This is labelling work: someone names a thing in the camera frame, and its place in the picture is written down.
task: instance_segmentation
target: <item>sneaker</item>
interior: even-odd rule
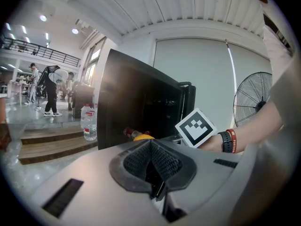
[[[61,113],[59,113],[59,112],[57,112],[57,113],[53,113],[53,115],[52,115],[53,117],[60,117],[60,116],[62,116],[62,114]]]
[[[50,112],[45,112],[45,113],[44,113],[44,116],[45,116],[45,117],[48,117],[48,116],[52,116],[52,114],[51,114]]]

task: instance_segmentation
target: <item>human hand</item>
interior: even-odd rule
[[[215,151],[222,152],[222,136],[217,134],[215,136],[210,137],[206,142],[198,147],[198,149],[202,149],[205,151]]]

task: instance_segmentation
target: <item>hair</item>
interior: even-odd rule
[[[71,75],[72,78],[74,78],[74,73],[73,72],[69,72],[68,74]]]

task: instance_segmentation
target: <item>red wristband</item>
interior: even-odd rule
[[[235,134],[235,131],[233,129],[228,129],[226,131],[229,132],[230,135],[231,135],[232,143],[233,143],[232,153],[235,153],[236,152],[236,134]]]

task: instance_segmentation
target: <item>yellow object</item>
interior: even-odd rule
[[[139,141],[139,140],[144,140],[144,139],[154,139],[153,137],[151,137],[150,135],[139,135],[137,137],[135,137],[134,141]]]

